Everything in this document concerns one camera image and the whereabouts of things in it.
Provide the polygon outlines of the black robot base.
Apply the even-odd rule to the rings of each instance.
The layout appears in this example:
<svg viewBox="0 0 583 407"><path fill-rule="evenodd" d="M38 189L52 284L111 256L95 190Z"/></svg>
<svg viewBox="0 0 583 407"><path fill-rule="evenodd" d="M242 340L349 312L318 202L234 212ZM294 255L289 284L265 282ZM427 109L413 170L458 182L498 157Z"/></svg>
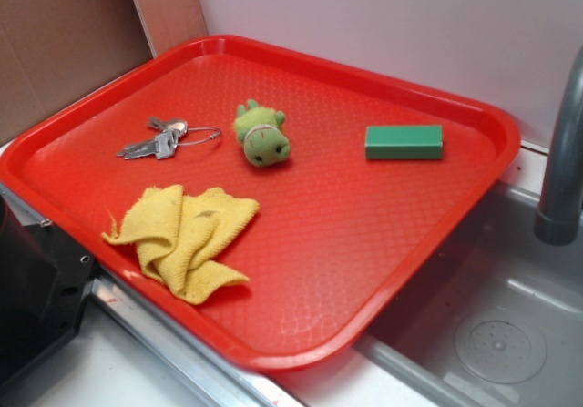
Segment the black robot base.
<svg viewBox="0 0 583 407"><path fill-rule="evenodd" d="M58 225L24 225L1 201L2 390L77 336L95 270Z"/></svg>

